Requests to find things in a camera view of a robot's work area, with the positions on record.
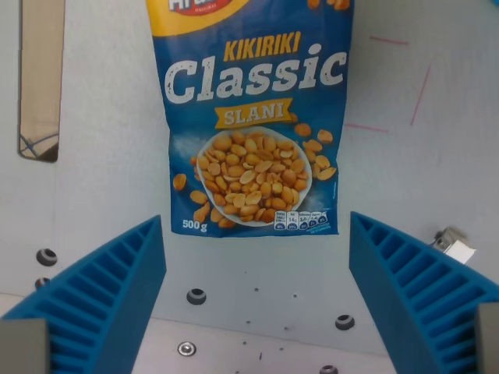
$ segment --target blue plastic gripper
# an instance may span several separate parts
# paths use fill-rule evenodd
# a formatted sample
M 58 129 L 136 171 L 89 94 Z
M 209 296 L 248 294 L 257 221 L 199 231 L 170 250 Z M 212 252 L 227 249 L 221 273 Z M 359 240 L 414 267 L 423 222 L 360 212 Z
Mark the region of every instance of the blue plastic gripper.
M 47 320 L 51 374 L 131 373 L 165 273 L 157 216 L 83 257 L 2 318 Z
M 354 212 L 350 270 L 398 373 L 476 372 L 474 317 L 478 304 L 499 301 L 495 283 Z

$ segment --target yellow banner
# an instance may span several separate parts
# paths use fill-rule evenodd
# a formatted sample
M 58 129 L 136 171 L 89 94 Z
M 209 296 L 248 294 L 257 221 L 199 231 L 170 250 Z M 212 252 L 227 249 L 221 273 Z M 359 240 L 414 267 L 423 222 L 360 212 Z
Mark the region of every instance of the yellow banner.
M 146 0 L 153 37 L 170 37 L 202 30 L 240 10 L 249 0 L 232 0 L 227 6 L 202 16 L 186 16 L 169 8 L 168 0 Z
M 271 122 L 289 122 L 292 98 L 260 101 L 235 107 L 215 108 L 216 129 L 238 129 Z

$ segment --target brand logo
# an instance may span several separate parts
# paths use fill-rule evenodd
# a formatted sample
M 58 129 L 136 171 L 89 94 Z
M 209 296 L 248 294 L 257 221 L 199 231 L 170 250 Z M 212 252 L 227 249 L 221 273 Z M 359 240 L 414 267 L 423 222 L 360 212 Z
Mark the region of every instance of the brand logo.
M 169 0 L 170 11 L 184 16 L 202 16 L 227 6 L 231 0 Z

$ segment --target pink marking line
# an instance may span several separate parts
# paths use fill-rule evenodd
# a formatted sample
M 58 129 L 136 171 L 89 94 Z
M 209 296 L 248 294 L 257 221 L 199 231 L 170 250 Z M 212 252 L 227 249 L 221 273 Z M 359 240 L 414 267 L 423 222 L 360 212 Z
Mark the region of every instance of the pink marking line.
M 421 104 L 421 99 L 423 98 L 424 89 L 426 88 L 426 83 L 428 82 L 428 77 L 430 76 L 431 65 L 428 65 L 428 70 L 426 71 L 426 76 L 424 77 L 423 86 L 421 87 L 421 92 L 419 92 L 418 102 L 416 104 L 416 109 L 414 110 L 414 115 L 412 115 L 411 126 L 414 125 L 416 120 L 416 115 L 419 110 L 419 105 Z
M 370 37 L 372 41 L 383 41 L 384 43 L 398 44 L 398 45 L 409 45 L 408 41 L 394 41 L 393 39 L 387 39 L 386 37 Z
M 379 129 L 377 127 L 370 127 L 370 126 L 363 126 L 363 125 L 356 125 L 355 123 L 347 123 L 346 124 L 348 127 L 352 127 L 354 129 L 362 129 L 362 130 L 370 130 L 370 131 L 377 131 L 377 132 L 384 132 L 385 134 L 388 134 L 388 130 L 385 129 Z

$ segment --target snack bag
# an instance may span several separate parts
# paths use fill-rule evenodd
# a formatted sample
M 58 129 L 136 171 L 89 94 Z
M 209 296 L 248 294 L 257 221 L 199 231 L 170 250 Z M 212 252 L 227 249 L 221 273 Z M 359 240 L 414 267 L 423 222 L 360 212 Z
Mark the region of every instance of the snack bag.
M 172 230 L 338 233 L 350 0 L 147 0 Z

